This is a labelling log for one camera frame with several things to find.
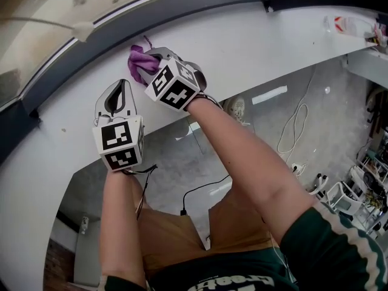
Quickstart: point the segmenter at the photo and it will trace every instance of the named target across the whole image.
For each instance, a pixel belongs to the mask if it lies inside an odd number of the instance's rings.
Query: brick wall
[[[44,266],[44,291],[84,291],[72,286],[75,254],[50,239]]]

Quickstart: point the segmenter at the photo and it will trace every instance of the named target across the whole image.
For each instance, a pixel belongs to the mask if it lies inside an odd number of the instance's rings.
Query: purple cloth
[[[159,70],[159,60],[150,55],[144,54],[143,48],[138,45],[131,46],[131,53],[128,57],[128,68],[136,82],[147,85],[141,78],[137,67],[143,68],[148,72],[156,73]]]

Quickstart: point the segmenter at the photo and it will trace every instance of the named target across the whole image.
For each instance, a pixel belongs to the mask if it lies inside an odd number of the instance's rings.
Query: white cable
[[[303,97],[299,100],[299,103],[296,107],[296,110],[295,112],[293,113],[293,115],[289,118],[289,120],[286,122],[286,124],[284,125],[283,127],[283,131],[281,132],[281,136],[280,136],[280,140],[278,142],[278,146],[276,147],[276,150],[278,151],[278,153],[280,154],[280,156],[283,156],[284,154],[287,154],[287,153],[290,153],[290,155],[287,157],[286,159],[286,163],[289,161],[295,147],[296,147],[296,144],[298,143],[299,139],[302,137],[302,134],[303,134],[303,131],[304,131],[304,126],[306,124],[306,120],[307,120],[307,117],[309,115],[309,107],[307,106],[307,104],[303,103],[302,104],[302,101],[303,99],[306,97],[307,93],[309,92],[309,88],[310,88],[310,84],[312,82],[312,79],[314,77],[314,74],[315,74],[315,70],[316,70],[316,65],[314,65],[314,70],[313,70],[313,74],[311,75],[310,77],[310,80],[309,80],[309,83],[307,85],[307,89],[306,89],[306,92],[304,93]],[[301,110],[301,108],[305,106],[306,107],[306,117],[304,118],[304,121],[303,121],[303,126],[302,126],[302,131],[301,133],[299,134],[299,136],[297,137],[296,136],[296,122],[298,120],[298,114],[299,114],[299,111]],[[286,151],[281,151],[279,149],[280,147],[280,144],[281,144],[281,141],[283,140],[283,136],[284,136],[284,132],[286,131],[286,127],[288,125],[288,123],[293,119],[294,119],[294,122],[293,122],[293,145],[290,149],[286,150]],[[298,172],[297,176],[300,176],[302,175],[303,171],[306,169],[307,167],[307,164],[303,164],[302,165],[302,169]]]
[[[291,274],[290,274],[290,271],[289,271],[289,267],[286,265],[286,263],[283,261],[283,259],[278,255],[278,252],[276,251],[275,245],[273,244],[273,241],[272,241],[272,235],[270,235],[270,237],[271,237],[271,245],[272,245],[273,251],[276,253],[277,257],[279,258],[279,260],[282,262],[282,264],[286,268],[286,270],[287,270],[287,272],[289,274],[290,281],[292,281]]]
[[[136,207],[136,212],[135,212],[136,215],[138,214],[138,211],[139,211],[139,208],[140,208],[140,204],[143,201],[143,198],[144,198],[144,196],[141,197],[140,202],[139,202],[138,206]]]
[[[296,173],[296,177],[299,177],[299,176],[301,176],[302,175],[302,173],[304,172],[304,170],[306,169],[306,167],[307,167],[307,164],[303,164],[302,166],[301,166],[301,170],[298,170],[298,172]]]
[[[144,172],[135,172],[133,170],[126,170],[126,172],[133,173],[135,175],[143,175],[144,174]]]

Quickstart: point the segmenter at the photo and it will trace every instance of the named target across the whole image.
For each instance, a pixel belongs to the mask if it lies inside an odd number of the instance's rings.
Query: white countertop
[[[220,101],[369,46],[363,39],[326,33],[325,15],[362,17],[328,7],[267,14],[261,4],[253,3],[190,15],[146,35],[155,47],[169,47],[200,65],[207,78],[207,93]],[[39,109],[40,128],[3,163],[0,276],[10,290],[42,290],[47,243],[67,185],[76,171],[99,158],[92,127],[95,102],[101,93],[118,79],[132,81],[146,133],[184,115],[154,104],[142,92],[144,87],[130,77],[127,59],[134,42],[146,45],[142,38],[126,42],[68,80]]]

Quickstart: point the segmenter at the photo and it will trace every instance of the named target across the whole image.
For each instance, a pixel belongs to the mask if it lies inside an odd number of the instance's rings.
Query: shoe
[[[224,103],[224,111],[241,125],[250,125],[243,120],[245,113],[245,100],[240,95],[227,99]]]

